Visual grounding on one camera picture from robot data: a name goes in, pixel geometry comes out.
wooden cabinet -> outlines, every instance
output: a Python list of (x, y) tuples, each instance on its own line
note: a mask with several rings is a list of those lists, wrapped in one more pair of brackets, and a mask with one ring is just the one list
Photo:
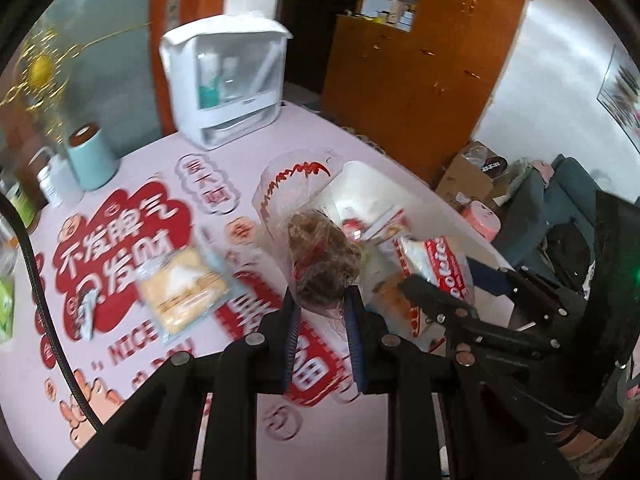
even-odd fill
[(408, 33), (340, 17), (324, 110), (432, 183), (482, 115), (525, 2), (420, 0)]

blue sofa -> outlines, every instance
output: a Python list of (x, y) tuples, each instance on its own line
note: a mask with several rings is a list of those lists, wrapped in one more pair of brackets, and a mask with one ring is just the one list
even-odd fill
[(522, 183), (508, 204), (494, 247), (514, 268), (527, 266), (559, 283), (538, 249), (540, 242), (553, 226), (575, 218), (593, 261), (596, 191), (600, 187), (574, 158), (558, 155), (552, 166), (555, 173), (546, 189), (536, 170)]

light blue cup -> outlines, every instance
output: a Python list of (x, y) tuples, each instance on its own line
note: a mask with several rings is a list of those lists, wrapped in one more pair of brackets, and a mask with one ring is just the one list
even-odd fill
[(93, 123), (72, 133), (66, 150), (80, 186), (87, 191), (104, 186), (120, 167), (102, 130)]

bag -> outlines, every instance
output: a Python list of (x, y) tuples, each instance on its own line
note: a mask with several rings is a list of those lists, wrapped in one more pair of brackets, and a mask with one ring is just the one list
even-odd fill
[(359, 273), (360, 251), (312, 201), (343, 165), (330, 150), (284, 153), (262, 172), (252, 200), (296, 302), (334, 319)]
[(546, 244), (546, 256), (560, 283), (582, 294), (582, 285), (591, 265), (591, 250), (576, 227), (575, 219), (549, 229)]

pink container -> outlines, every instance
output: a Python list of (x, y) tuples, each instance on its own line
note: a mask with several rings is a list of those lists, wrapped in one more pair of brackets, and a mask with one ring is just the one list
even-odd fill
[(482, 202), (478, 202), (478, 200), (473, 200), (462, 212), (462, 216), (469, 222), (473, 229), (478, 231), (490, 242), (494, 240), (495, 235), (497, 235), (500, 230), (500, 219)]

